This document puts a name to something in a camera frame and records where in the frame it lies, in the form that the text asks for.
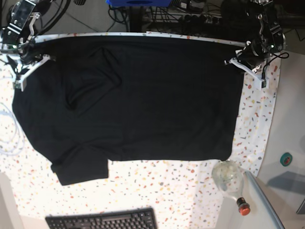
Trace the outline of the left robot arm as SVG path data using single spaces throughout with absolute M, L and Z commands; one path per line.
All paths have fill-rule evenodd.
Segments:
M 249 70 L 264 64 L 258 79 L 266 82 L 266 69 L 280 57 L 285 36 L 272 0 L 224 0 L 221 15 L 238 35 L 248 36 L 245 47 L 236 51 L 236 61 Z

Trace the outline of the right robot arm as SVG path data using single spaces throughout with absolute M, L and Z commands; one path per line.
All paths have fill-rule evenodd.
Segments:
M 50 9 L 51 0 L 19 0 L 9 11 L 7 26 L 0 31 L 0 53 L 6 58 L 5 64 L 11 67 L 11 81 L 15 84 L 26 82 L 36 69 L 55 58 L 38 49 L 37 38 L 52 28 L 59 12 L 57 11 L 41 28 L 36 21 Z

